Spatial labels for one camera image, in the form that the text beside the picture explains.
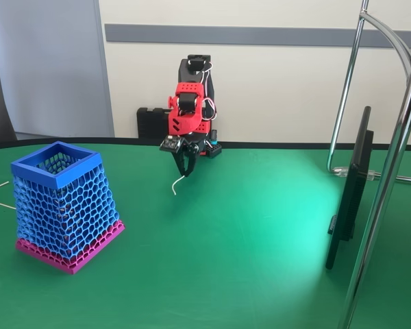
white wall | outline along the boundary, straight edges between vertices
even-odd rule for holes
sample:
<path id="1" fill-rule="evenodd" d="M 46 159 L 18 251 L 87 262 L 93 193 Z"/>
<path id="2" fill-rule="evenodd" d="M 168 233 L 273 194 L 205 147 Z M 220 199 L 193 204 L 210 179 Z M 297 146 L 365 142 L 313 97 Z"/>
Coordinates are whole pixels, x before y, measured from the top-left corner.
<path id="1" fill-rule="evenodd" d="M 355 28 L 360 4 L 360 0 L 211 0 L 204 6 L 178 0 L 175 6 L 158 0 L 100 0 L 103 24 L 276 27 Z M 411 30 L 411 0 L 402 3 L 402 11 L 393 2 L 370 1 L 369 12 L 393 29 Z M 137 136 L 139 107 L 166 107 L 167 97 L 175 92 L 179 61 L 190 53 L 212 55 L 219 109 L 214 124 L 220 140 L 330 141 L 349 48 L 105 42 L 117 137 Z M 339 141 L 354 142 L 362 111 L 370 105 L 375 142 L 388 143 L 405 85 L 394 50 L 362 48 Z"/>

gray door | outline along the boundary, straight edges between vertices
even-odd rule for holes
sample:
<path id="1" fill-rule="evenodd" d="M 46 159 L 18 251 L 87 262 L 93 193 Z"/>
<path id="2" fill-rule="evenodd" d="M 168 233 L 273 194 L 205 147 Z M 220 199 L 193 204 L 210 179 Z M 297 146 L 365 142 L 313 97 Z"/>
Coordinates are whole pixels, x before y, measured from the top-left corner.
<path id="1" fill-rule="evenodd" d="M 114 136 L 97 0 L 0 0 L 0 76 L 16 132 Z"/>

black table edge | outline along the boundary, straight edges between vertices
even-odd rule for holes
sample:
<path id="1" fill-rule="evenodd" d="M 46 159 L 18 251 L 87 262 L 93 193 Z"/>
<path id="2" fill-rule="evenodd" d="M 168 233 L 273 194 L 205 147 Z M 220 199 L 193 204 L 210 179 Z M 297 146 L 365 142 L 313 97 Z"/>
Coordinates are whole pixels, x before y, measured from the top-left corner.
<path id="1" fill-rule="evenodd" d="M 0 149 L 8 147 L 20 147 L 28 145 L 52 144 L 56 141 L 80 144 L 115 144 L 115 145 L 144 145 L 158 146 L 160 140 L 143 138 L 115 138 L 115 137 L 52 137 L 35 138 L 21 141 L 0 143 Z M 329 149 L 329 143 L 263 143 L 263 142 L 219 142 L 225 149 Z M 338 143 L 336 149 L 353 149 L 354 143 Z M 373 144 L 373 149 L 388 149 L 388 144 Z M 407 151 L 411 151 L 411 145 L 407 145 Z"/>

honeycomb mesh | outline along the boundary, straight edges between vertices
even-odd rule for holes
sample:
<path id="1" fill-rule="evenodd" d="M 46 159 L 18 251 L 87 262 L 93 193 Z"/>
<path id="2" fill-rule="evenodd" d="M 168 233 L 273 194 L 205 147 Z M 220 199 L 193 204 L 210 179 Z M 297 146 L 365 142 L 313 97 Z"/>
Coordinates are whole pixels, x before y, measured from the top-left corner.
<path id="1" fill-rule="evenodd" d="M 35 167 L 56 175 L 68 166 L 77 162 L 79 159 L 73 158 L 67 154 L 59 152 L 58 154 L 46 159 L 44 162 L 37 164 Z"/>
<path id="2" fill-rule="evenodd" d="M 78 255 L 73 256 L 70 259 L 63 258 L 61 257 L 61 255 L 55 252 L 50 252 L 48 249 L 38 247 L 35 243 L 31 243 L 29 241 L 26 241 L 25 239 L 18 239 L 16 246 L 19 249 L 22 249 L 25 252 L 29 252 L 29 254 L 36 256 L 37 258 L 39 256 L 41 258 L 44 258 L 45 260 L 54 262 L 55 266 L 63 270 L 75 269 L 79 266 L 79 264 L 85 261 L 87 257 L 95 253 L 97 251 L 97 248 L 99 248 L 101 245 L 103 246 L 106 241 L 109 241 L 112 236 L 116 235 L 117 231 L 120 231 L 123 228 L 125 228 L 125 226 L 123 225 L 121 220 L 115 221 L 112 225 L 108 226 L 107 230 L 103 234 L 100 234 L 98 236 L 97 240 L 93 240 L 92 243 L 86 245 L 84 247 L 84 250 L 82 250 Z"/>
<path id="3" fill-rule="evenodd" d="M 43 162 L 44 170 L 59 172 L 76 161 L 55 157 Z M 59 189 L 14 176 L 14 196 L 18 238 L 68 260 L 119 219 L 102 164 Z"/>

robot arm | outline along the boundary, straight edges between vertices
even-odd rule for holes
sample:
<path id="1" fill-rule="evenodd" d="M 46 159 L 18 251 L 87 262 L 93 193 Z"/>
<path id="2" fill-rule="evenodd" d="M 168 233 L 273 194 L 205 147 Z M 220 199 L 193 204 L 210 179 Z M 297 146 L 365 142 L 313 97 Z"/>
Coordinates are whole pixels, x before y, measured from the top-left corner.
<path id="1" fill-rule="evenodd" d="M 211 120 L 216 117 L 210 56 L 189 55 L 178 70 L 178 86 L 174 97 L 169 97 L 169 135 L 160 149 L 172 153 L 179 173 L 188 177 L 201 154 L 215 149 L 216 131 L 211 134 Z M 221 152 L 216 146 L 217 155 Z M 184 158 L 188 159 L 187 169 Z"/>

